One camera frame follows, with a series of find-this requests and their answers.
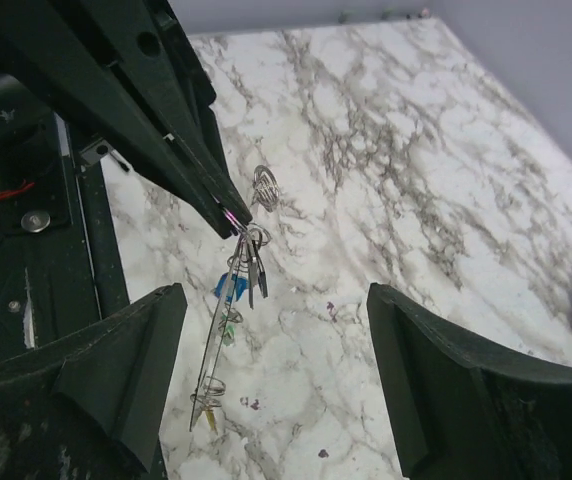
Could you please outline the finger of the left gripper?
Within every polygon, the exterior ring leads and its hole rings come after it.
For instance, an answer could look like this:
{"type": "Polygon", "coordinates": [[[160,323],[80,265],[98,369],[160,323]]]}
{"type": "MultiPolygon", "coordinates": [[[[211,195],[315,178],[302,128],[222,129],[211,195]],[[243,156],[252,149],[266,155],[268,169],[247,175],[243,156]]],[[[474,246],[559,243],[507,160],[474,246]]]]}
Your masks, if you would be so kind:
{"type": "Polygon", "coordinates": [[[169,2],[0,1],[0,64],[220,236],[240,232],[216,94],[169,2]]]}
{"type": "Polygon", "coordinates": [[[228,172],[208,75],[166,1],[55,1],[69,112],[209,223],[250,210],[228,172]]]}

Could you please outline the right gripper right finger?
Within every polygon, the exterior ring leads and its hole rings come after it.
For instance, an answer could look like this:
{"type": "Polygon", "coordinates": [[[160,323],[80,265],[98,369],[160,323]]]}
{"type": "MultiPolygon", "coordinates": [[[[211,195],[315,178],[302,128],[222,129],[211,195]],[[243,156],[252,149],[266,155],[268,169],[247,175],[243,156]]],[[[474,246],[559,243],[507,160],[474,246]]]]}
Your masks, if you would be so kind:
{"type": "Polygon", "coordinates": [[[367,313],[402,474],[572,479],[572,367],[507,348],[372,284],[367,313]]]}

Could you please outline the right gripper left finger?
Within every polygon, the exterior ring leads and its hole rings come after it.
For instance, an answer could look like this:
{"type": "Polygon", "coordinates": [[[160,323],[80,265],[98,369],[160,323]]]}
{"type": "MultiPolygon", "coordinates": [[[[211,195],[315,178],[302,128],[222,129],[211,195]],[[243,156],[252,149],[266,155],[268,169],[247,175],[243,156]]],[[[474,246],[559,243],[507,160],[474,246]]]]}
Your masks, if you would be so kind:
{"type": "Polygon", "coordinates": [[[0,362],[0,479],[164,479],[159,431],[187,301],[160,287],[0,362]]]}

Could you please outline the key with green tag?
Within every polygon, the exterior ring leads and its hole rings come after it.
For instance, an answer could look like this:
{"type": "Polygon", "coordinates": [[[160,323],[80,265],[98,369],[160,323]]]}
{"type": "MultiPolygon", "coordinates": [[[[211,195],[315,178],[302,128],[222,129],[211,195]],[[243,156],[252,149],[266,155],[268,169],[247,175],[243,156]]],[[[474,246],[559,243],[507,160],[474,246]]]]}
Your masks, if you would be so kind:
{"type": "Polygon", "coordinates": [[[235,343],[235,328],[244,321],[243,315],[236,309],[224,313],[219,323],[219,331],[222,336],[222,344],[231,346],[235,343]]]}

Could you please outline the large metal keyring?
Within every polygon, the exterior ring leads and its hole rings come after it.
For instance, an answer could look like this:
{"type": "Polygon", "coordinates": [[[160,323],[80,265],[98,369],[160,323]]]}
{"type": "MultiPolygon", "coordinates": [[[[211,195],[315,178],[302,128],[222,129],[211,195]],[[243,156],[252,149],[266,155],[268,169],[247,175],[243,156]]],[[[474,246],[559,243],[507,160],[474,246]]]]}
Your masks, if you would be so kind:
{"type": "MultiPolygon", "coordinates": [[[[230,222],[233,224],[233,226],[237,231],[237,243],[232,252],[232,255],[227,260],[228,271],[226,273],[229,276],[237,274],[240,276],[245,276],[247,278],[245,255],[242,252],[245,233],[250,227],[257,226],[262,228],[268,234],[268,242],[265,246],[267,246],[271,242],[272,236],[264,227],[256,223],[249,223],[248,225],[244,226],[241,224],[240,221],[238,221],[235,218],[235,216],[232,213],[226,212],[225,215],[230,220],[230,222]]],[[[258,288],[254,290],[254,295],[260,296],[258,288]]],[[[190,423],[189,423],[190,429],[194,429],[198,420],[201,417],[205,417],[203,413],[204,407],[212,407],[214,409],[214,412],[217,408],[221,407],[222,406],[221,399],[226,393],[225,382],[220,380],[216,375],[219,356],[221,354],[222,348],[224,347],[224,345],[222,344],[222,336],[219,331],[219,323],[224,313],[228,313],[232,309],[237,310],[236,304],[238,302],[238,301],[227,302],[226,297],[227,297],[226,292],[223,292],[219,298],[216,297],[217,303],[211,319],[208,339],[205,344],[202,363],[197,378],[197,385],[190,397],[192,403],[190,423]]],[[[246,297],[248,300],[248,289],[241,297],[241,299],[243,297],[246,297]]]]}

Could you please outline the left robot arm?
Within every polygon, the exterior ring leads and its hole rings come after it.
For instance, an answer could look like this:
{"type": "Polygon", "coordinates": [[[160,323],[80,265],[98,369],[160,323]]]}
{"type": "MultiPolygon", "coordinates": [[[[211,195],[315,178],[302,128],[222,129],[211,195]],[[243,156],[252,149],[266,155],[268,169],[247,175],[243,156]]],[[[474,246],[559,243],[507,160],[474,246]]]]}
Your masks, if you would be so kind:
{"type": "Polygon", "coordinates": [[[167,1],[0,1],[0,144],[50,109],[190,204],[222,237],[251,212],[228,172],[216,94],[167,1]]]}

